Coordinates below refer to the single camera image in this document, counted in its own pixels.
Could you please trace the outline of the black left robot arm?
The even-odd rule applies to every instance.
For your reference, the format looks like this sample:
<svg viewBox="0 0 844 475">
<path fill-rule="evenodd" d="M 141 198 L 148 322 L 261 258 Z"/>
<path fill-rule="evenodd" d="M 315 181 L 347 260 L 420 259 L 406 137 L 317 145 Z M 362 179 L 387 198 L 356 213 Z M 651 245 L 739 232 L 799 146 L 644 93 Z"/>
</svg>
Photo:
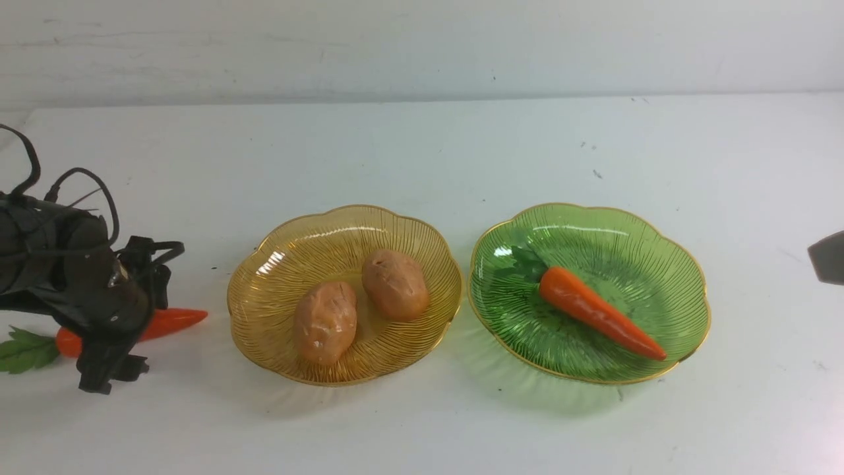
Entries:
<svg viewBox="0 0 844 475">
<path fill-rule="evenodd" d="M 150 367 L 133 348 L 154 312 L 168 307 L 168 263 L 181 241 L 133 236 L 114 249 L 114 228 L 87 210 L 2 195 L 2 309 L 50 315 L 81 340 L 78 387 L 103 395 Z"/>
</svg>

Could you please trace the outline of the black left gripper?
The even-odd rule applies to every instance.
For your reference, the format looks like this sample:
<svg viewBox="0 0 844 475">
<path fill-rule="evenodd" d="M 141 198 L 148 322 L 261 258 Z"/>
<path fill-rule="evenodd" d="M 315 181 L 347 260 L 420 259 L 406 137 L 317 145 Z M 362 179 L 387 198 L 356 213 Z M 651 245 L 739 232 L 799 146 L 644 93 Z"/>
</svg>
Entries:
<svg viewBox="0 0 844 475">
<path fill-rule="evenodd" d="M 79 390 L 108 396 L 112 381 L 150 370 L 131 354 L 155 310 L 169 309 L 168 263 L 182 241 L 132 236 L 114 250 L 93 214 L 2 216 L 2 309 L 51 315 L 81 337 Z"/>
</svg>

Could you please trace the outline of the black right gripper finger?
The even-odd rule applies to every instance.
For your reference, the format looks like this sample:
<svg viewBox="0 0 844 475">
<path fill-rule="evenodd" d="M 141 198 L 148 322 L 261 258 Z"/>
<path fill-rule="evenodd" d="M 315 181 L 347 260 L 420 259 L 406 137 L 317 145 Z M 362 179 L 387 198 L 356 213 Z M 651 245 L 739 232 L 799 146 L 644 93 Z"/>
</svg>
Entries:
<svg viewBox="0 0 844 475">
<path fill-rule="evenodd" d="M 844 284 L 844 231 L 836 232 L 808 247 L 808 256 L 820 282 Z"/>
</svg>

